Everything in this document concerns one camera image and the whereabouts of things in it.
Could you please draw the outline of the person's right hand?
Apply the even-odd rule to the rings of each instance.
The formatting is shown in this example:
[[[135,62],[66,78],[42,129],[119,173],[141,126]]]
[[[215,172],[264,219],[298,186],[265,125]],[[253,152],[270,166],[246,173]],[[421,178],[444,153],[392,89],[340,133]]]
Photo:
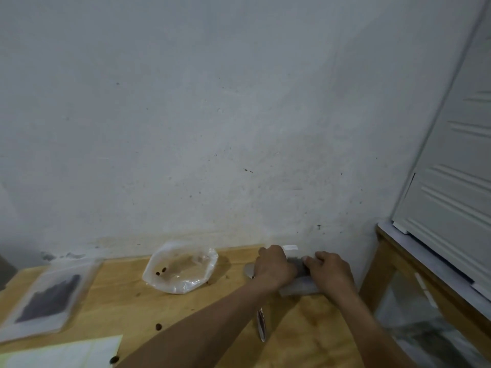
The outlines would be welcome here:
[[[358,294],[350,265],[338,254],[327,252],[323,271],[310,273],[310,276],[319,291],[333,303]]]

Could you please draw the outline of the person's left hand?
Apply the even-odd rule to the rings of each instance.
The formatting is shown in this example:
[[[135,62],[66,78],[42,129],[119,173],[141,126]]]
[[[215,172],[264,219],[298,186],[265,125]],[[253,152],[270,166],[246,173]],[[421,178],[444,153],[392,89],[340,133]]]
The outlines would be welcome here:
[[[296,275],[297,269],[294,264],[287,262],[287,260],[261,260],[258,252],[252,282],[261,290],[273,293],[291,283]]]

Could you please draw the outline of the grey clear plastic pouch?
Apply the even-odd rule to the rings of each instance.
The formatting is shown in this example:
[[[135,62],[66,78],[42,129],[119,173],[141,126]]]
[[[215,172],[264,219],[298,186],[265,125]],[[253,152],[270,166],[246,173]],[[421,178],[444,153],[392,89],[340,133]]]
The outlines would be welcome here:
[[[279,290],[279,295],[281,297],[288,297],[320,294],[319,289],[310,276],[310,270],[304,265],[302,257],[298,256],[298,247],[296,245],[284,245],[282,248],[287,262],[295,265],[297,275],[291,283]]]

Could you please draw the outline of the person's left forearm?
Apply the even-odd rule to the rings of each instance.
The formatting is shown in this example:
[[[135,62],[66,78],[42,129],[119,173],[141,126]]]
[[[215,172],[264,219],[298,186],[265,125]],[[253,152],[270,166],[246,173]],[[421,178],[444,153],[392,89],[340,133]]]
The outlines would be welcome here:
[[[255,275],[228,296],[161,331],[117,368],[213,368],[267,298],[291,279],[272,272]]]

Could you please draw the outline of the person's right forearm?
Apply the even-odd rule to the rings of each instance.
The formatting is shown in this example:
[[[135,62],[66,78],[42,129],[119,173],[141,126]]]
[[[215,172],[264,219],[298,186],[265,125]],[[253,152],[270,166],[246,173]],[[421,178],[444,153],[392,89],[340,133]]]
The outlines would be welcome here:
[[[339,309],[365,368],[417,368],[356,291],[327,292],[326,297]]]

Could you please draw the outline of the wooden side table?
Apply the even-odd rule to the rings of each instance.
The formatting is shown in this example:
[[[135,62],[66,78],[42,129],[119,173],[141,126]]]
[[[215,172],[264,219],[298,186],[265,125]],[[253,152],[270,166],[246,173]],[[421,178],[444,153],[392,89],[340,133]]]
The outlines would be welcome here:
[[[420,293],[437,307],[443,318],[491,362],[491,322],[484,321],[484,317],[478,316],[463,298],[377,227],[376,235],[377,251],[359,291],[368,308],[372,312],[377,310],[394,274],[400,272],[417,285]]]

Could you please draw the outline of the metal spoon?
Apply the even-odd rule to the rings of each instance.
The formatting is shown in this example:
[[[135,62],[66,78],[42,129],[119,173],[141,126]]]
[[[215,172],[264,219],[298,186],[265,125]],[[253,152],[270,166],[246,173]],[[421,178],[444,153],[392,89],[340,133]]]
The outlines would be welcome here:
[[[259,308],[256,312],[256,323],[257,323],[258,334],[261,342],[266,342],[267,327],[266,327],[265,316],[262,308]]]

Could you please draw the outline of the open clear plastic bag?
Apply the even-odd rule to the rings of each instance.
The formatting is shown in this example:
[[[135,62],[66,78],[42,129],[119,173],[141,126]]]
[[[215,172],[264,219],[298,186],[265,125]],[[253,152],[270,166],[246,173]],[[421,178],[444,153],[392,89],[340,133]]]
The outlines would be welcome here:
[[[190,241],[166,241],[150,257],[142,280],[158,291],[186,294],[206,284],[218,262],[218,252]]]

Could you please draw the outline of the white slab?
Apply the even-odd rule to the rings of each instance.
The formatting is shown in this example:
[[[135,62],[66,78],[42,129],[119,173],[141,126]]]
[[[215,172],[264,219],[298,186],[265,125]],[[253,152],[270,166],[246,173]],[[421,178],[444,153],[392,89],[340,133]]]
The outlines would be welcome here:
[[[477,291],[473,279],[469,278],[449,261],[430,249],[411,234],[403,234],[391,221],[377,223],[377,230],[389,239],[394,239],[403,249],[412,255],[416,262],[424,265],[438,280],[450,287],[458,296],[477,311],[484,321],[491,322],[491,301]]]

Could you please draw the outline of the white panelled door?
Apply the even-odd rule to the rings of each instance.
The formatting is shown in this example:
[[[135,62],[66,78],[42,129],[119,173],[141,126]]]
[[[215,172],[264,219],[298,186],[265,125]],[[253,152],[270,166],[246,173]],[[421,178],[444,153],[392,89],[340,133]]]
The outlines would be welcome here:
[[[392,219],[491,294],[491,0]]]

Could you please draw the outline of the flat pouch of dark beans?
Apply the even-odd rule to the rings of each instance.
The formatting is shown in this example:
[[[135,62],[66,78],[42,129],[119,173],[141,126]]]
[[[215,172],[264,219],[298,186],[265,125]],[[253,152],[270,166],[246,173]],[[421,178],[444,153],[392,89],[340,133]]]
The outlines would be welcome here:
[[[102,263],[95,258],[51,264],[0,326],[0,343],[59,332]]]

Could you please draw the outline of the white paper sheet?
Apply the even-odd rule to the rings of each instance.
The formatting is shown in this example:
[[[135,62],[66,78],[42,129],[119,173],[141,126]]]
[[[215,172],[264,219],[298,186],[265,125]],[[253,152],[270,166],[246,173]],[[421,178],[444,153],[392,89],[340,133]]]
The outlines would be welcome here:
[[[0,368],[111,368],[122,335],[0,354]]]

